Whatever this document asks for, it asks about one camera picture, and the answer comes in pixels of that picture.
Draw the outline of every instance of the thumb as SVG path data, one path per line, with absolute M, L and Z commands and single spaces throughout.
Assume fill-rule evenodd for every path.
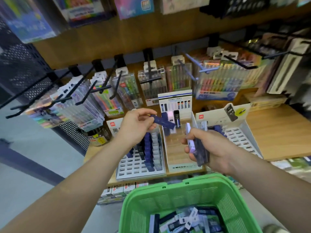
M 197 129 L 197 128 L 192 128 L 190 130 L 190 132 L 188 133 L 186 138 L 188 140 L 193 140 L 194 138 L 198 138 L 198 139 L 202 140 L 206 136 L 208 136 L 208 133 L 206 131 L 203 131 L 203 130 Z
M 154 117 L 149 117 L 144 121 L 144 125 L 146 126 L 146 129 L 148 129 L 154 122 Z

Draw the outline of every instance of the left hand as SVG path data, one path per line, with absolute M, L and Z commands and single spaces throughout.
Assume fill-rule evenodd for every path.
M 153 123 L 154 118 L 147 114 L 156 115 L 157 112 L 152 109 L 142 108 L 126 113 L 116 137 L 120 145 L 131 148 L 142 140 L 147 131 L 156 128 L 156 124 Z

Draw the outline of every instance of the pink and blue package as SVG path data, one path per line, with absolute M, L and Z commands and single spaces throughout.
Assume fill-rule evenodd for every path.
M 120 19 L 154 12 L 153 0 L 115 0 Z

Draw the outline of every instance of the hand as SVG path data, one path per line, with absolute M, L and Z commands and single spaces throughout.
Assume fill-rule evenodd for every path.
M 244 152 L 242 148 L 229 141 L 219 132 L 213 130 L 206 132 L 197 128 L 192 128 L 186 138 L 181 140 L 181 143 L 187 145 L 187 139 L 193 140 L 195 137 L 200 139 L 205 149 L 210 152 L 210 162 L 207 165 L 212 170 L 228 175 L 234 172 L 232 161 L 238 153 Z M 189 151 L 189 147 L 185 147 L 185 152 L 189 153 Z M 189 154 L 189 158 L 196 161 L 192 153 Z
M 154 118 L 147 114 L 156 115 L 157 112 L 142 108 L 126 113 L 116 137 L 120 145 L 131 148 L 142 140 L 147 131 L 156 128 L 156 124 L 153 123 Z

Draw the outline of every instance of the blue stripe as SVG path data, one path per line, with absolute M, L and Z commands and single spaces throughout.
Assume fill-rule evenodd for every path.
M 167 97 L 174 97 L 174 96 L 191 96 L 191 95 L 192 95 L 192 93 L 184 93 L 184 94 L 176 94 L 176 95 L 162 96 L 162 97 L 159 97 L 159 99 L 167 98 Z

